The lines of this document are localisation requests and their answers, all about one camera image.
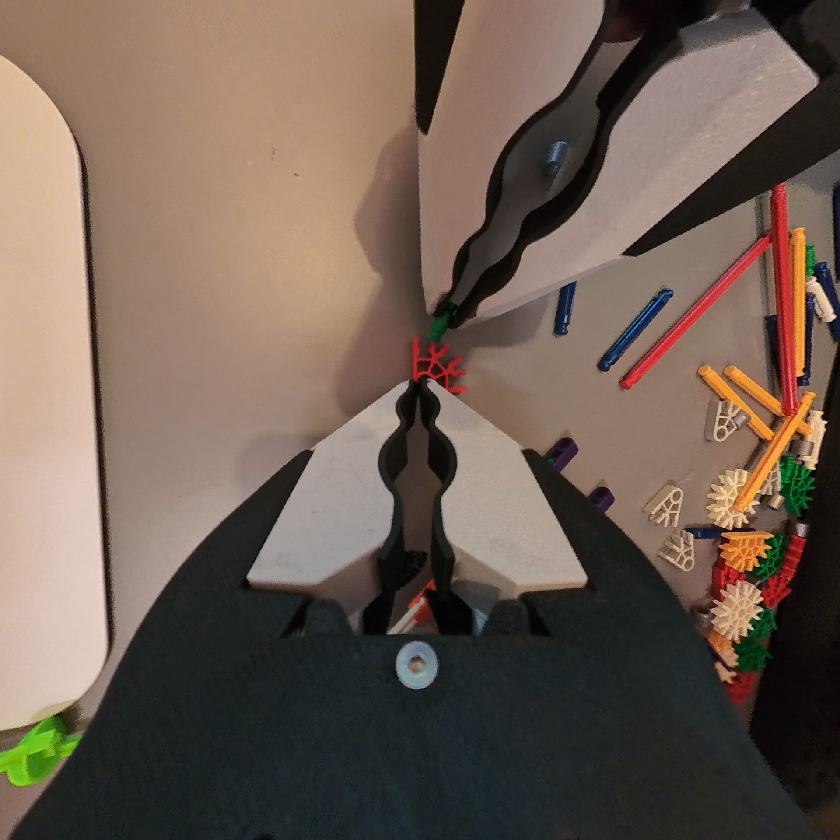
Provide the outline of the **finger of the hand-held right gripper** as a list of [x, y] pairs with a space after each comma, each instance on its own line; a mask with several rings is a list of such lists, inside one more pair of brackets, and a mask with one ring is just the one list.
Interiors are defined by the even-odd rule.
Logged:
[[437, 315], [501, 199], [517, 135], [560, 98], [602, 39], [606, 2], [464, 2], [418, 133], [423, 294]]
[[756, 8], [681, 30], [659, 24], [599, 92], [574, 176], [479, 276], [468, 320], [495, 318], [628, 256], [818, 82]]

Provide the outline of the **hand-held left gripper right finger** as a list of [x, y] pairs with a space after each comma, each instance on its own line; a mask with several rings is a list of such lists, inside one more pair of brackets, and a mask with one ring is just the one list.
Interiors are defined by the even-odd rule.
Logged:
[[441, 501], [455, 589], [579, 589], [587, 575], [520, 445], [430, 381], [455, 476]]

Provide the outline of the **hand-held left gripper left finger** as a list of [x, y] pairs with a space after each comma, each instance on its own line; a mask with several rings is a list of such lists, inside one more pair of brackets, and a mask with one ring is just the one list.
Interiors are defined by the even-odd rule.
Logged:
[[401, 587], [417, 384], [401, 383], [311, 450], [247, 580], [253, 587]]

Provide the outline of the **colourful toy construction model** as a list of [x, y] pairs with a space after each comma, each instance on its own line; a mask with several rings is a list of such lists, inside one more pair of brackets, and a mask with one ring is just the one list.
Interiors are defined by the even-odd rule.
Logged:
[[[552, 466], [552, 469], [561, 472], [578, 453], [579, 448], [573, 438], [562, 437], [546, 453], [544, 459]], [[612, 491], [606, 486], [597, 486], [588, 498], [602, 512], [608, 511], [615, 502]], [[436, 584], [434, 578], [431, 578], [409, 602], [404, 615], [388, 629], [387, 633], [389, 635], [409, 634], [430, 621], [434, 615], [428, 594], [435, 591]]]

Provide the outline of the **red toy connector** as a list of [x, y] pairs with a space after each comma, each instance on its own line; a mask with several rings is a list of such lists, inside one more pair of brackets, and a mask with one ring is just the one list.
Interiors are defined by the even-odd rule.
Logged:
[[430, 339], [423, 343], [418, 337], [412, 344], [412, 379], [420, 382], [428, 379], [454, 395], [467, 393], [463, 377], [467, 372], [462, 367], [462, 358], [450, 355], [449, 344], [438, 344]]

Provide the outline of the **light grey toy connector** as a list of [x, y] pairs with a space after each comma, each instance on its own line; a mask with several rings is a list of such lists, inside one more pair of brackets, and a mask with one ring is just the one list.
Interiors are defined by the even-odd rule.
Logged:
[[684, 500], [684, 491], [677, 486], [665, 484], [643, 507], [647, 519], [657, 526], [676, 529]]
[[694, 535], [684, 529], [672, 532], [657, 551], [657, 557], [680, 571], [693, 571], [696, 564]]
[[706, 440], [723, 443], [749, 425], [750, 415], [739, 405], [726, 400], [711, 400], [705, 426]]

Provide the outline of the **red toy rod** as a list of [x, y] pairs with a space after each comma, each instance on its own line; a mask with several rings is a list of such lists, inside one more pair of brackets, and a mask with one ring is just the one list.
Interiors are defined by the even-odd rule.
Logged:
[[733, 284], [764, 255], [772, 242], [773, 236], [770, 233], [757, 239], [624, 375], [619, 383], [621, 389], [629, 391], [641, 382]]

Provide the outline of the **pile of colourful toy rods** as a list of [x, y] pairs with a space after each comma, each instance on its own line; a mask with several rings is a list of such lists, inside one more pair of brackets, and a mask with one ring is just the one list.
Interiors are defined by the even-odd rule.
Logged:
[[720, 400], [730, 401], [746, 411], [748, 427], [764, 441], [764, 450], [756, 465], [747, 471], [745, 486], [733, 503], [736, 511], [748, 511], [758, 503], [756, 497], [773, 467], [784, 455], [810, 454], [818, 463], [826, 421], [813, 407], [816, 395], [801, 392], [809, 367], [811, 347], [809, 327], [814, 317], [837, 324], [838, 304], [826, 295], [834, 292], [831, 282], [823, 284], [824, 274], [817, 275], [812, 250], [803, 227], [789, 228], [786, 184], [773, 187], [770, 194], [770, 231], [772, 250], [775, 332], [770, 347], [776, 351], [780, 397], [762, 388], [738, 366], [730, 365], [723, 374], [708, 365], [697, 373]]

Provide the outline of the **pile of colourful toy connectors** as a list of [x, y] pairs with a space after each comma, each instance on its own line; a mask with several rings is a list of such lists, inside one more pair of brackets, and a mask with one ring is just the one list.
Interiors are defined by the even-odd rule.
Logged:
[[750, 527], [754, 505], [748, 511], [733, 507], [747, 477], [744, 469], [729, 469], [710, 485], [707, 517], [723, 533], [713, 540], [717, 558], [710, 572], [710, 605], [692, 608], [717, 677], [738, 705], [751, 699], [771, 659], [776, 613], [792, 594], [805, 551], [810, 528], [805, 515], [816, 488], [816, 468], [810, 454], [784, 455], [773, 467], [756, 501], [766, 501], [788, 519], [783, 530], [770, 532]]

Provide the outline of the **silver monitor stand base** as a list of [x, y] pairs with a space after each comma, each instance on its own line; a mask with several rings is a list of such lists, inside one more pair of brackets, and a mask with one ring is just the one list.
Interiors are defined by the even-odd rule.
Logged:
[[1, 729], [79, 700], [109, 650], [77, 144], [1, 59]]

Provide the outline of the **lime green toy piece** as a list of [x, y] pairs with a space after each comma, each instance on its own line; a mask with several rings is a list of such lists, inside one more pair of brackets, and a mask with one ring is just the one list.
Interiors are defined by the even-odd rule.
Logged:
[[11, 749], [1, 752], [1, 774], [16, 787], [45, 781], [76, 749], [81, 735], [67, 733], [59, 716], [42, 720]]

